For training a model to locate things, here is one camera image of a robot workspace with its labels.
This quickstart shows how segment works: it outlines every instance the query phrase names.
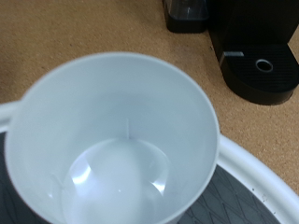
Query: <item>dark gray mat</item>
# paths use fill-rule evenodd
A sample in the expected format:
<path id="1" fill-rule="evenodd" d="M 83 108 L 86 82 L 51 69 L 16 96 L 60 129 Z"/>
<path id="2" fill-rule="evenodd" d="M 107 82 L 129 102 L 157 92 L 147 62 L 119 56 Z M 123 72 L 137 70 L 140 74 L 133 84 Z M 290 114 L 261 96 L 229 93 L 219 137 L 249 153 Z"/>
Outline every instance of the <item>dark gray mat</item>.
<path id="1" fill-rule="evenodd" d="M 21 200 L 7 176 L 4 133 L 0 133 L 0 224 L 48 224 Z M 247 188 L 217 166 L 202 196 L 179 224 L 278 224 Z"/>

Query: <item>plastic cup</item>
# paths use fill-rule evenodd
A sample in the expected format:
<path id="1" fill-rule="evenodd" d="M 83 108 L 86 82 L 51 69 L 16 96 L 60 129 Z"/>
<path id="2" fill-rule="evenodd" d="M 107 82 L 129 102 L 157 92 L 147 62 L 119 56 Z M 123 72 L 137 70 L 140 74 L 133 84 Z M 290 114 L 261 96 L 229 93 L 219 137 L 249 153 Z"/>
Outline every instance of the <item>plastic cup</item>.
<path id="1" fill-rule="evenodd" d="M 176 223 L 212 177 L 219 138 L 190 77 L 114 52 L 38 80 L 9 124 L 5 156 L 15 189 L 50 223 Z"/>

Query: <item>cork countertop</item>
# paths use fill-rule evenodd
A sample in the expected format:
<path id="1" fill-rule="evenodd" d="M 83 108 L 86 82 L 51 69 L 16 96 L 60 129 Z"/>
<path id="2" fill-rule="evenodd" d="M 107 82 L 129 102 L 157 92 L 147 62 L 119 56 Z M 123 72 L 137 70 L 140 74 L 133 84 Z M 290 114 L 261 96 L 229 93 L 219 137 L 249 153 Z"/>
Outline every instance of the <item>cork countertop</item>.
<path id="1" fill-rule="evenodd" d="M 133 51 L 185 71 L 215 107 L 221 133 L 299 194 L 299 89 L 282 105 L 255 105 L 226 86 L 208 32 L 170 33 L 161 0 L 0 0 L 0 104 L 19 100 L 44 74 L 77 57 Z M 299 61 L 299 29 L 290 42 Z"/>

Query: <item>white container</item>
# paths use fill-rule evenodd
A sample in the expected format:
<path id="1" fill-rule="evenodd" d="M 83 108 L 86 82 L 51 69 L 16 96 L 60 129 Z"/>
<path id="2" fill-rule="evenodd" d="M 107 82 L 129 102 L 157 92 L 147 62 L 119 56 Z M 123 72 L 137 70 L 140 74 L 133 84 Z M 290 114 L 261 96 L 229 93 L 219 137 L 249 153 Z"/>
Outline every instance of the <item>white container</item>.
<path id="1" fill-rule="evenodd" d="M 212 177 L 219 138 L 211 103 L 185 73 L 104 53 L 26 92 L 5 156 L 14 187 L 48 222 L 176 223 Z"/>

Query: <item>cup bottom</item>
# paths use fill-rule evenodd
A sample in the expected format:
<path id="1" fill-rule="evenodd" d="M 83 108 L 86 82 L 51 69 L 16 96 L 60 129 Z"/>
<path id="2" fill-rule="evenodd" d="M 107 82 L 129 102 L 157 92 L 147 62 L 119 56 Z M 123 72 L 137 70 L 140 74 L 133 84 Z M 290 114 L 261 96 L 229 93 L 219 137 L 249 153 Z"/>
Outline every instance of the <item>cup bottom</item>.
<path id="1" fill-rule="evenodd" d="M 67 223 L 154 223 L 174 212 L 178 196 L 176 172 L 159 148 L 141 140 L 109 139 L 73 162 L 63 183 L 62 207 Z"/>

